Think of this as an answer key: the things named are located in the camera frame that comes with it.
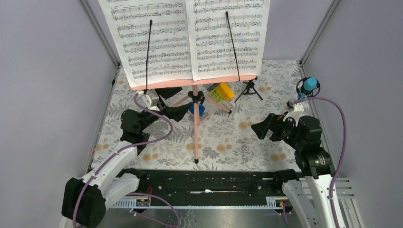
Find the sheet music page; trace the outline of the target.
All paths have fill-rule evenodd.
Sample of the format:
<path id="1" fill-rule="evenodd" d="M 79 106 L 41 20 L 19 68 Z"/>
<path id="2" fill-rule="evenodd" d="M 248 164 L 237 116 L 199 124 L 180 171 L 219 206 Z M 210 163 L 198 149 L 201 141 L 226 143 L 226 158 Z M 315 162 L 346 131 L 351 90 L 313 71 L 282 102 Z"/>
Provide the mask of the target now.
<path id="1" fill-rule="evenodd" d="M 258 75 L 267 33 L 269 0 L 187 0 L 195 81 Z"/>
<path id="2" fill-rule="evenodd" d="M 101 0 L 131 88 L 191 80 L 185 1 Z"/>

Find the pink music stand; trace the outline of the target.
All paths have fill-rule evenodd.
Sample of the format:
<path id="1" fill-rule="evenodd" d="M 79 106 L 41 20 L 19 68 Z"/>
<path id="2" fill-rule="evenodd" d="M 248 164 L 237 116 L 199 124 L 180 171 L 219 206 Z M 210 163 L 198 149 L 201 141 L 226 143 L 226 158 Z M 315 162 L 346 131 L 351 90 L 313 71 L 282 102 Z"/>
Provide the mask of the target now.
<path id="1" fill-rule="evenodd" d="M 257 76 L 256 75 L 243 75 L 240 76 L 240 80 L 241 81 L 248 81 L 248 80 L 253 80 L 255 79 Z M 235 82 L 237 81 L 238 76 L 226 76 L 226 77 L 219 77 L 219 78 L 212 78 L 212 79 L 202 79 L 202 80 L 198 80 L 198 81 L 193 81 L 193 80 L 170 80 L 170 81 L 166 81 L 166 82 L 160 82 L 160 83 L 153 83 L 153 84 L 149 84 L 147 86 L 136 86 L 133 87 L 132 90 L 135 91 L 140 91 L 140 90 L 145 90 L 145 89 L 160 89 L 160 88 L 173 88 L 173 87 L 179 87 L 179 86 L 192 86 L 192 90 L 191 90 L 191 94 L 193 94 L 194 96 L 198 95 L 198 85 L 204 85 L 204 84 L 214 84 L 214 83 L 223 83 L 223 82 Z M 182 102 L 184 102 L 187 98 L 191 98 L 189 96 L 185 96 L 184 98 L 182 98 L 182 100 L 178 101 L 177 103 L 175 103 L 175 105 L 179 105 Z M 211 102 L 212 104 L 214 104 L 217 108 L 214 110 L 218 110 L 218 109 L 222 109 L 227 113 L 231 114 L 231 110 L 226 108 L 225 106 L 215 102 L 214 100 L 212 100 L 210 97 L 206 97 L 207 101 Z M 200 121 L 200 114 L 199 114 L 199 101 L 195 102 L 193 104 L 194 107 L 194 112 L 193 112 L 193 118 L 194 118 L 194 159 L 195 159 L 195 163 L 198 163 L 198 159 L 199 159 L 199 155 L 198 155 L 198 127 L 199 125 L 203 122 Z"/>

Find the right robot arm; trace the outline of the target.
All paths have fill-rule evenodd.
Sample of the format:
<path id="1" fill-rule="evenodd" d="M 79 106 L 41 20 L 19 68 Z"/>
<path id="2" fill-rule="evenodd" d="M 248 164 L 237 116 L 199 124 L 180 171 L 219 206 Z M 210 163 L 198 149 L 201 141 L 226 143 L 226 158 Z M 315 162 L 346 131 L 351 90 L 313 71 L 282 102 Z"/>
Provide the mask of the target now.
<path id="1" fill-rule="evenodd" d="M 270 140 L 283 141 L 295 150 L 297 166 L 310 189 L 309 199 L 302 189 L 302 182 L 293 169 L 276 171 L 273 191 L 286 195 L 305 228 L 344 228 L 336 188 L 332 180 L 336 176 L 330 154 L 321 147 L 322 129 L 318 119 L 302 116 L 298 121 L 285 115 L 270 113 L 267 118 L 251 126 L 259 139 L 268 131 Z"/>

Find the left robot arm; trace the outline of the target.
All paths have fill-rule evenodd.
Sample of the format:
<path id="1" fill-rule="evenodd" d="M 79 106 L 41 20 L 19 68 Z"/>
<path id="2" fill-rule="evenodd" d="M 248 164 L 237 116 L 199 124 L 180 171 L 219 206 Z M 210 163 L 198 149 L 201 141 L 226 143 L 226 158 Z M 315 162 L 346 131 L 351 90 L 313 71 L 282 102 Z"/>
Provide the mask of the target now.
<path id="1" fill-rule="evenodd" d="M 166 106 L 159 89 L 139 91 L 134 95 L 135 104 L 141 111 L 127 109 L 121 114 L 123 133 L 112 152 L 99 166 L 82 177 L 72 177 L 65 185 L 62 216 L 71 219 L 75 228 L 95 228 L 102 221 L 106 211 L 124 196 L 134 193 L 142 195 L 147 191 L 144 173 L 124 171 L 148 144 L 168 138 L 173 133 L 172 120 L 179 122 L 188 113 L 191 104 L 177 107 Z M 162 119 L 170 129 L 165 135 L 150 140 L 150 134 L 143 130 Z"/>

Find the blue toy car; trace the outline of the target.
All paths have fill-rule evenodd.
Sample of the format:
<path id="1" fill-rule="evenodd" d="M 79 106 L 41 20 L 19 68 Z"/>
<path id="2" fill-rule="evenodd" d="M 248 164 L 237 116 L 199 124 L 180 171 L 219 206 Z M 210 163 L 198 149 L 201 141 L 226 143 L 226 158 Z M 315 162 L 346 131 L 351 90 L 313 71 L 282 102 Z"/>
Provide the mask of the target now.
<path id="1" fill-rule="evenodd" d="M 191 107 L 189 108 L 189 112 L 191 114 L 194 114 L 193 102 L 189 102 L 189 104 L 191 104 Z M 199 116 L 202 116 L 204 114 L 205 107 L 200 102 L 198 103 L 198 106 L 199 106 Z"/>

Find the black microphone on tripod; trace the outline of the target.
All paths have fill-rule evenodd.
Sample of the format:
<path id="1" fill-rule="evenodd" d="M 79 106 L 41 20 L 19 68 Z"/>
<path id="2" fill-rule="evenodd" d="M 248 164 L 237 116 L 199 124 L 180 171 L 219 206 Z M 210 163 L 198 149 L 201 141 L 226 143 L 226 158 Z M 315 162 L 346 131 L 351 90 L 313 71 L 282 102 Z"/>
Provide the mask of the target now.
<path id="1" fill-rule="evenodd" d="M 234 101 L 235 103 L 240 99 L 241 96 L 243 95 L 257 95 L 259 97 L 260 100 L 263 100 L 263 98 L 261 97 L 261 95 L 258 93 L 258 91 L 255 88 L 255 83 L 254 81 L 256 81 L 258 79 L 258 77 L 256 76 L 254 79 L 249 80 L 248 82 L 243 82 L 246 86 L 244 88 L 244 90 L 241 92 L 241 94 L 236 98 L 236 100 Z"/>

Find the green toy grid piece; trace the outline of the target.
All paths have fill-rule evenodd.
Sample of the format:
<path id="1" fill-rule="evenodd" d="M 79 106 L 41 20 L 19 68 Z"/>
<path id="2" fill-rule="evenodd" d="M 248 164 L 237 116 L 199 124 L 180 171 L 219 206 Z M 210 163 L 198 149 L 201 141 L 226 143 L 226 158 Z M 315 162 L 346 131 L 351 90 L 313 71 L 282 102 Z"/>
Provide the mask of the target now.
<path id="1" fill-rule="evenodd" d="M 213 101 L 217 103 L 221 102 L 224 99 L 218 88 L 211 90 L 209 92 L 209 96 Z"/>

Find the floral table cloth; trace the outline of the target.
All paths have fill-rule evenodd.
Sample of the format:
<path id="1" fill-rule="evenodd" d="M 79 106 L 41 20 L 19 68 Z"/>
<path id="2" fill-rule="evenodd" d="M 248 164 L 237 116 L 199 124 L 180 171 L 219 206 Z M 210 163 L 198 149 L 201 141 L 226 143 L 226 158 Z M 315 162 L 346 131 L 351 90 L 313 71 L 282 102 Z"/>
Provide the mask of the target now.
<path id="1" fill-rule="evenodd" d="M 277 171 L 297 170 L 294 150 L 284 142 L 260 140 L 251 126 L 263 121 L 269 113 L 282 114 L 286 102 L 296 97 L 301 75 L 295 60 L 265 60 L 255 81 L 261 95 L 243 95 L 235 103 L 245 85 L 229 83 L 235 97 L 221 104 L 231 114 L 205 101 L 203 121 L 198 127 L 198 163 L 194 159 L 194 122 L 191 113 L 179 121 L 171 121 L 173 133 L 166 139 L 149 144 L 127 168 L 164 170 Z M 160 119 L 145 129 L 150 139 L 169 132 L 169 125 Z"/>

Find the yellow toy block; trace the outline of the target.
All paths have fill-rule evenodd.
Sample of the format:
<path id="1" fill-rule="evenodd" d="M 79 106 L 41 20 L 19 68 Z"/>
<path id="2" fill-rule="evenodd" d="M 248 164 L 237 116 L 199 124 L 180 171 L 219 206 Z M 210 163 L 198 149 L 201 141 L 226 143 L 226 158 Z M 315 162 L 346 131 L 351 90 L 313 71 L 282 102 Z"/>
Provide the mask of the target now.
<path id="1" fill-rule="evenodd" d="M 233 91 L 226 83 L 220 83 L 217 87 L 219 93 L 224 100 L 231 100 L 234 97 Z"/>

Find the blue microphone on tripod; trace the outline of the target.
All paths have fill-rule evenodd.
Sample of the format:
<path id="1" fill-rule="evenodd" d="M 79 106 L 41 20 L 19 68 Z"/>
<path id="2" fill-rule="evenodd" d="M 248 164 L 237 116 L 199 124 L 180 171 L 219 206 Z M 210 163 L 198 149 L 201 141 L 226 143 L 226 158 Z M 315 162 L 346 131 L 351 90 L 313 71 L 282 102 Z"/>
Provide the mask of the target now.
<path id="1" fill-rule="evenodd" d="M 319 94 L 321 85 L 314 77 L 305 77 L 298 81 L 296 85 L 297 99 L 315 97 Z"/>

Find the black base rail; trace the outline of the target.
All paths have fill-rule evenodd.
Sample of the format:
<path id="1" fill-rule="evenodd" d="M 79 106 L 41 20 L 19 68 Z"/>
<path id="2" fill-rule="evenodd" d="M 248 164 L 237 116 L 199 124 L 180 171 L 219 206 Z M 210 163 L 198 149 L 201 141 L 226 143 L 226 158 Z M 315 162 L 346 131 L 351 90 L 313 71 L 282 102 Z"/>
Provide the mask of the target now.
<path id="1" fill-rule="evenodd" d="M 278 200 L 286 198 L 276 173 L 270 171 L 180 171 L 122 170 L 140 175 L 138 192 L 153 194 L 164 200 L 197 196 L 252 196 Z"/>

